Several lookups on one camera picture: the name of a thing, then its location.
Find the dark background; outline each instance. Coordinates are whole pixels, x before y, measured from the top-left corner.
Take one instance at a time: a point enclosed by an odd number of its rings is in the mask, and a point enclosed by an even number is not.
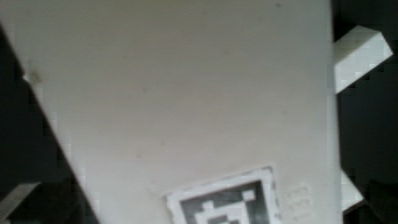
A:
[[[333,0],[335,40],[356,25],[385,34],[398,51],[398,1]],[[367,191],[370,180],[398,183],[398,58],[338,95],[342,166]],[[70,166],[22,69],[0,35],[0,199],[24,182],[63,182]]]

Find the white surface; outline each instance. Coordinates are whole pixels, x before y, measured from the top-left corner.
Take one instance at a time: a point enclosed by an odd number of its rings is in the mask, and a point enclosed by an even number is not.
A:
[[[335,44],[337,93],[394,55],[383,33],[358,26]]]
[[[346,211],[365,200],[363,194],[346,173],[342,173],[342,198],[342,206]]]
[[[342,223],[330,11],[328,0],[0,1],[104,224],[171,224],[166,193],[266,166],[283,223]]]

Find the white panel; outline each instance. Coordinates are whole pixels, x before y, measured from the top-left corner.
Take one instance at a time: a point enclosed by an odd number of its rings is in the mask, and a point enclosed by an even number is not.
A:
[[[342,222],[330,1],[0,1],[104,224],[273,167],[283,223]]]

